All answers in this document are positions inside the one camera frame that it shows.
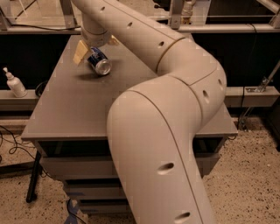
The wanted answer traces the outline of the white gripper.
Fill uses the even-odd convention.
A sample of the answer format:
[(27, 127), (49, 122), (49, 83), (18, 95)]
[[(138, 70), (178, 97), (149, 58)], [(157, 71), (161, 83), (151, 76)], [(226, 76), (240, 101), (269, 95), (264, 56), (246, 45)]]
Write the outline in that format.
[(88, 46), (99, 47), (107, 43), (110, 46), (119, 45), (119, 41), (114, 35), (111, 36), (109, 31), (104, 29), (87, 14), (81, 15), (81, 36), (83, 40), (78, 42), (73, 56), (73, 62), (76, 65), (79, 65), (84, 60), (89, 51)]

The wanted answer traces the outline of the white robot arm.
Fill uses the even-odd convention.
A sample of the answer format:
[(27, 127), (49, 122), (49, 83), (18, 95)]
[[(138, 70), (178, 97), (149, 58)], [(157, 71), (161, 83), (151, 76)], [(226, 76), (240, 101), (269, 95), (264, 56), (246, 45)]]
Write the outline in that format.
[(118, 0), (72, 0), (84, 39), (111, 32), (156, 78), (124, 91), (108, 112), (110, 152), (136, 224), (216, 224), (193, 153), (221, 108), (221, 64), (190, 38)]

